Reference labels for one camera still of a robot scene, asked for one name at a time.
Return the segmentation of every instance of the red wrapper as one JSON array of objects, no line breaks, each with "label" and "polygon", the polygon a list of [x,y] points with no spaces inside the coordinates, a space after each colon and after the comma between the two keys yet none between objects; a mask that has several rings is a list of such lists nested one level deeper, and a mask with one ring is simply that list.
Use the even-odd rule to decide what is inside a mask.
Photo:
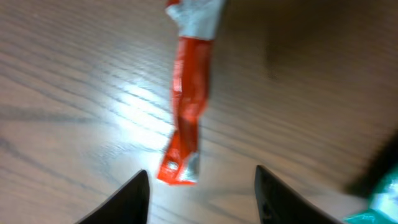
[{"label": "red wrapper", "polygon": [[224,4],[172,0],[166,8],[180,28],[172,85],[175,131],[157,177],[170,185],[194,185],[198,179],[198,122],[206,108],[212,40]]}]

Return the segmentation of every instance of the candy wrapper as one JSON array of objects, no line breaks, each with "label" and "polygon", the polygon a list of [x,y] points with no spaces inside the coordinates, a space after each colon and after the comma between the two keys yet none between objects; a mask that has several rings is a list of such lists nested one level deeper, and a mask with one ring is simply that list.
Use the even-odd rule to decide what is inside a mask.
[{"label": "candy wrapper", "polygon": [[345,219],[352,224],[398,223],[398,166],[377,185],[369,209]]},{"label": "candy wrapper", "polygon": [[166,7],[179,28],[172,82],[175,131],[157,178],[170,185],[198,180],[198,120],[206,108],[211,46],[225,2],[171,0]]}]

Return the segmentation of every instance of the wood grain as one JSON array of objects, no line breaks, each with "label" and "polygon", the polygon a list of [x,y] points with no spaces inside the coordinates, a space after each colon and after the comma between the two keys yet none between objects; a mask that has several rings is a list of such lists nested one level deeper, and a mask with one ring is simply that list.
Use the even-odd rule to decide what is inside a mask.
[{"label": "wood grain", "polygon": [[73,223],[146,169],[150,223],[258,223],[257,164],[347,215],[342,189],[398,123],[397,10],[230,1],[200,182],[169,187],[154,178],[172,132],[164,2],[0,0],[0,222]]}]

